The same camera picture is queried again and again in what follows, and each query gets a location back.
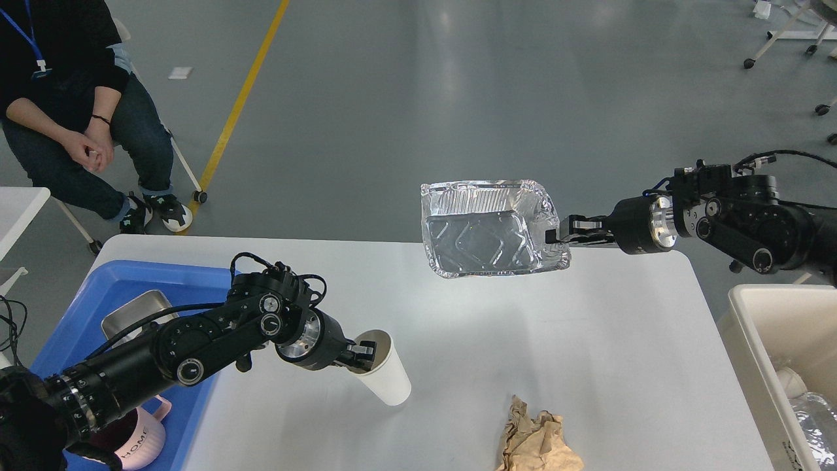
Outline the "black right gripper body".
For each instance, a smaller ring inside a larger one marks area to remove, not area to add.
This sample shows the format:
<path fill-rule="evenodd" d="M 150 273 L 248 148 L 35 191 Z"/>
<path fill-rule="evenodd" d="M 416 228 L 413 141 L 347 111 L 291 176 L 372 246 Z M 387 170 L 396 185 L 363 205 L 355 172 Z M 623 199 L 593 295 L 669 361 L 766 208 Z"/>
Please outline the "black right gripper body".
<path fill-rule="evenodd" d="M 667 253 L 678 239 L 672 200 L 652 194 L 619 201 L 609 215 L 609 232 L 623 253 Z"/>

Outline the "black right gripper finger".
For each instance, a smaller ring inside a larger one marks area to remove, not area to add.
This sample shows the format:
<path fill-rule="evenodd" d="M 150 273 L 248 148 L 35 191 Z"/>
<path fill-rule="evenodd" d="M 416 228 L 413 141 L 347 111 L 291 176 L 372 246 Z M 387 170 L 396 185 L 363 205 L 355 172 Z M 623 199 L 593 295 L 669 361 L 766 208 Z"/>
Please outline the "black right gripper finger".
<path fill-rule="evenodd" d="M 559 226 L 546 231 L 546 244 L 565 243 L 584 247 L 615 247 L 615 236 L 607 228 L 607 217 L 568 215 Z"/>

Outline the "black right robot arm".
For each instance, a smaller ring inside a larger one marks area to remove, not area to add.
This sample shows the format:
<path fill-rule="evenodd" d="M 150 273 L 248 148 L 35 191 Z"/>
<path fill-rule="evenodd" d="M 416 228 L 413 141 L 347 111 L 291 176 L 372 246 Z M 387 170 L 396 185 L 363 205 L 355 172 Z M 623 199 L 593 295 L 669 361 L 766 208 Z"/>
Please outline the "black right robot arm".
<path fill-rule="evenodd" d="M 834 285 L 835 208 L 781 199 L 775 178 L 757 171 L 781 155 L 793 151 L 753 153 L 735 164 L 699 160 L 609 215 L 569 215 L 546 231 L 546 242 L 653 254 L 694 237 L 729 256 L 733 272 L 804 271 Z"/>

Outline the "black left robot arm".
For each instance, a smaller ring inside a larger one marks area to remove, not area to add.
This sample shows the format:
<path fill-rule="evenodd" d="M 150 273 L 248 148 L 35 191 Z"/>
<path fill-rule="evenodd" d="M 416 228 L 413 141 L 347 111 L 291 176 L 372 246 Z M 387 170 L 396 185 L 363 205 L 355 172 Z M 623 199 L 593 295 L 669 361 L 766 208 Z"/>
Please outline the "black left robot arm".
<path fill-rule="evenodd" d="M 251 352 L 274 343 L 282 360 L 306 370 L 340 366 L 370 372 L 383 350 L 343 335 L 319 310 L 325 290 L 281 262 L 236 273 L 225 301 L 149 314 L 80 363 L 41 379 L 23 366 L 2 369 L 2 469 L 65 470 L 65 452 L 123 468 L 92 436 L 174 385 L 194 387 L 226 366 L 252 366 Z"/>

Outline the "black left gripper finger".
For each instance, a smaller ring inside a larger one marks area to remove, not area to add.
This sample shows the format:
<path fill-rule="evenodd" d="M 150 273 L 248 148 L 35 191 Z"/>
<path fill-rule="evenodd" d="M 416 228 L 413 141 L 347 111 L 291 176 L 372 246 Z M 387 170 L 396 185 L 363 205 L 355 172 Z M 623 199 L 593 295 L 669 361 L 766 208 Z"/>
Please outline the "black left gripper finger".
<path fill-rule="evenodd" d="M 373 369 L 376 352 L 376 341 L 350 343 L 343 351 L 344 367 L 353 372 L 370 372 Z"/>

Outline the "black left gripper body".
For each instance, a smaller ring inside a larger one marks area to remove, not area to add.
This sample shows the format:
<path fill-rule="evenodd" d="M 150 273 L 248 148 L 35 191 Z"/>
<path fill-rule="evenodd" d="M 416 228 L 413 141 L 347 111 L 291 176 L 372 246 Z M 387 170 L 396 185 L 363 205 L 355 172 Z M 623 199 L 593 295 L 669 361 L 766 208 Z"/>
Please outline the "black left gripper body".
<path fill-rule="evenodd" d="M 327 366 L 355 366 L 348 347 L 353 341 L 343 335 L 337 320 L 314 308 L 303 319 L 301 335 L 290 345 L 275 345 L 281 360 L 311 372 Z"/>

